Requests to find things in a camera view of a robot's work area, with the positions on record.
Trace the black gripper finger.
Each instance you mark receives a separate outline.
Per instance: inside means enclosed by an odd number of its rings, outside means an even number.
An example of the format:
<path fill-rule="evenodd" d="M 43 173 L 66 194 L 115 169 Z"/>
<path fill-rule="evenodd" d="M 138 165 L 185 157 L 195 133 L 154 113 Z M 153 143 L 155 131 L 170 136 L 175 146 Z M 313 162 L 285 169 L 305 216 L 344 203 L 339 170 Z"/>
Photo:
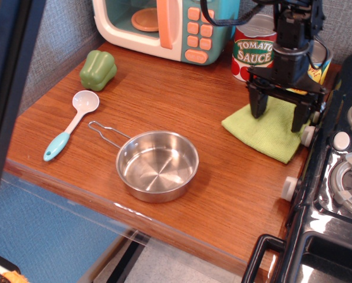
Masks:
<path fill-rule="evenodd" d="M 292 122 L 291 131 L 297 133 L 301 127 L 308 121 L 310 116 L 310 105 L 307 103 L 299 103 L 294 110 L 294 119 Z"/>
<path fill-rule="evenodd" d="M 261 117 L 267 107 L 268 95 L 263 89 L 250 85 L 249 90 L 249 102 L 251 107 L 251 114 L 254 118 Z"/>

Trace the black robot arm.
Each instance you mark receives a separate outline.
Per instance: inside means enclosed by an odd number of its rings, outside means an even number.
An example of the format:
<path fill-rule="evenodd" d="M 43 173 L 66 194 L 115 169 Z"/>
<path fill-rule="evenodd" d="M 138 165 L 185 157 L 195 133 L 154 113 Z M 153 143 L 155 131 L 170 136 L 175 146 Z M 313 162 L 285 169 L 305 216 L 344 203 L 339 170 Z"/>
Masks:
<path fill-rule="evenodd" d="M 325 16 L 321 1 L 260 1 L 274 6 L 274 27 L 271 68 L 250 67 L 247 88 L 251 114 L 256 119 L 267 107 L 268 97 L 295 105 L 292 132 L 298 132 L 313 111 L 321 110 L 325 88 L 309 75 L 312 51 Z"/>

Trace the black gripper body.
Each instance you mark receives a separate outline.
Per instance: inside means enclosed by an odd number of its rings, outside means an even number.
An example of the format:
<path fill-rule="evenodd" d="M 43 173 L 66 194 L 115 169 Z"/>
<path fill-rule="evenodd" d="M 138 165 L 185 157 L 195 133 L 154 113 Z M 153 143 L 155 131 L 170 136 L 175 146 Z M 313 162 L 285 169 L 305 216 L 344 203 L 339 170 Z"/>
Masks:
<path fill-rule="evenodd" d="M 289 49 L 274 44 L 274 60 L 271 67 L 249 67 L 249 79 L 247 88 L 252 85 L 264 90 L 268 97 L 294 104 L 307 103 L 310 111 L 322 105 L 324 96 L 327 94 L 325 88 L 319 84 L 311 87 L 311 92 L 306 95 L 297 94 L 288 88 L 293 87 L 298 74 L 302 70 L 302 56 L 306 53 L 310 44 L 305 44 L 300 49 Z"/>

